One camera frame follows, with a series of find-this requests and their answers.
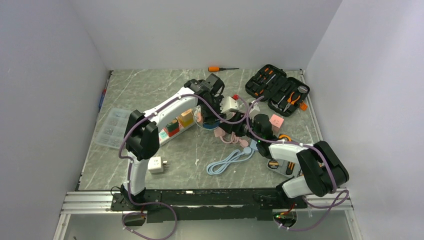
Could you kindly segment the black tool case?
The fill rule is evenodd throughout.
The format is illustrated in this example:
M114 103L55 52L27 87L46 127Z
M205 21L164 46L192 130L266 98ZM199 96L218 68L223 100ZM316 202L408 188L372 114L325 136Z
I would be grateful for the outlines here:
M268 107L276 113L289 117L295 110L306 111L308 104L307 97L310 87L295 77L288 76L283 69L271 64L266 64L260 68L245 84L245 91L261 102L266 102ZM287 100L291 93L295 91L301 94L300 99L284 111Z

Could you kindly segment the white power strip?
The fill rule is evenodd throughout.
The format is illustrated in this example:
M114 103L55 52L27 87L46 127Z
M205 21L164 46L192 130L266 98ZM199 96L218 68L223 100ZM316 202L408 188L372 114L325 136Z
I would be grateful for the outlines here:
M178 115L170 123L166 124L165 127L158 134L160 146L169 142L170 140L172 140L173 138L188 130L194 124L196 124L198 122L196 114L197 110L199 109L199 106L190 108Z

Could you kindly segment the grey tool case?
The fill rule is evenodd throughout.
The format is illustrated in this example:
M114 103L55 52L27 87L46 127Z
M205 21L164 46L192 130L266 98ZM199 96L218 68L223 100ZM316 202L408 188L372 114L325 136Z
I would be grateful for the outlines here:
M325 141L312 144L291 139L284 141L275 136L275 140L263 141L263 151L260 151L270 162L278 163L284 176L296 178L308 173L308 164L312 164L313 168L321 168L329 162Z

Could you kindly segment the blue cube socket adapter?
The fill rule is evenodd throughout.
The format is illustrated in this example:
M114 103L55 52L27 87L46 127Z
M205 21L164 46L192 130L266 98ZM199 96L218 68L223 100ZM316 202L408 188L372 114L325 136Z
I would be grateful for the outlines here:
M214 129L218 128L219 125L220 125L220 122L217 121L217 122L212 123L212 124L203 123L202 124L202 127L205 128L205 129L207 129L207 130L213 131Z

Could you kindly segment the white cube socket adapter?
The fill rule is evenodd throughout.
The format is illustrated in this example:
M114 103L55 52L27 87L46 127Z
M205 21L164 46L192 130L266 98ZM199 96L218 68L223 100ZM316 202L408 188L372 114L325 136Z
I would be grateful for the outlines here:
M159 174L164 172L165 167L167 166L168 161L162 160L160 156L154 156L149 159L147 164L147 170L151 174Z

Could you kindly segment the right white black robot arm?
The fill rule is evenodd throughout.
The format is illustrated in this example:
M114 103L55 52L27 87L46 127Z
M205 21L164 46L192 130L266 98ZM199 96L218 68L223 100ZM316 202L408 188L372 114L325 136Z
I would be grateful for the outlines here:
M347 169L326 141L305 144L279 139L274 135L266 114L259 113L249 118L237 112L219 126L228 134L254 140L261 156L288 161L300 167L301 176L294 176L278 186L280 190L275 194L275 200L282 208L289 207L300 196L323 197L334 193L350 179Z

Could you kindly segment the pink cube socket adapter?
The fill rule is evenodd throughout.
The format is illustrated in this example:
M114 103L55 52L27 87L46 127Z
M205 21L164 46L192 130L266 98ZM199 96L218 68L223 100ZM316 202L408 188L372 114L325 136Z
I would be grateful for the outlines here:
M274 132L278 132L281 129L282 125L283 125L284 118L281 117L281 116L279 116L279 115L273 114L270 117L269 122L271 123L272 130Z

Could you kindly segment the light blue power strip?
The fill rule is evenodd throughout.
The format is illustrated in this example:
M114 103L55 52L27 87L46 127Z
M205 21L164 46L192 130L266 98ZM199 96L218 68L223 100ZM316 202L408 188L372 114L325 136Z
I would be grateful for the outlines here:
M260 151L263 151L264 150L264 145L263 145L263 141L261 141L261 140L255 140L255 139L253 139L252 141L251 141L251 143L250 143L250 147L252 148L252 149L254 149L255 151L258 151L258 152L260 152Z

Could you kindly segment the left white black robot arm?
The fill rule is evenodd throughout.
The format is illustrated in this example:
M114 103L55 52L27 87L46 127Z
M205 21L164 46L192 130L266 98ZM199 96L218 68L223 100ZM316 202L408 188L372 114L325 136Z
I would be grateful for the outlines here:
M125 136L119 153L128 160L127 179L121 185L124 204L131 210L139 209L146 202L146 173L148 162L160 148L159 132L188 109L200 107L202 121L213 125L226 117L220 103L224 99L224 82L215 74L206 79L187 81L166 101L144 112L133 111L127 122Z

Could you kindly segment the clear plastic screw box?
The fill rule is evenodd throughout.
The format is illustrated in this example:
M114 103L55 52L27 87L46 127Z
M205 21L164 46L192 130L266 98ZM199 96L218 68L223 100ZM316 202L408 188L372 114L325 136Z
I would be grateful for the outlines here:
M125 137L130 114L130 110L112 108L100 127L94 142L101 146L119 149Z

